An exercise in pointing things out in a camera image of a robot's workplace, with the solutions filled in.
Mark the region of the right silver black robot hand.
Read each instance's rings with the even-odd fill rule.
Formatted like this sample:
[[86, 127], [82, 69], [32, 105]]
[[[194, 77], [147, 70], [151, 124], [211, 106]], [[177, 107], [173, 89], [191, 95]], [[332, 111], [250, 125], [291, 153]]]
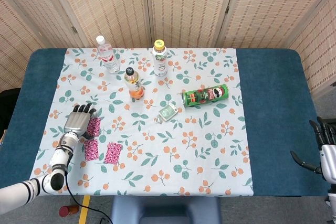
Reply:
[[331, 185], [335, 185], [335, 126], [327, 120], [317, 117], [319, 125], [310, 120], [319, 149], [320, 166], [314, 166], [302, 161], [294, 151], [290, 151], [293, 160], [301, 167], [321, 174], [323, 179]]

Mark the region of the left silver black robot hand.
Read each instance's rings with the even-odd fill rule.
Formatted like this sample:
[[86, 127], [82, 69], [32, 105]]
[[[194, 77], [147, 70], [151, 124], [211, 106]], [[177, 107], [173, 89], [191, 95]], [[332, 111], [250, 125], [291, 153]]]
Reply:
[[94, 136], [87, 131], [90, 119], [96, 112], [96, 109], [91, 108], [91, 106], [92, 103], [83, 105], [77, 104], [67, 118], [64, 132], [73, 132], [78, 137], [84, 137], [87, 140], [93, 139]]

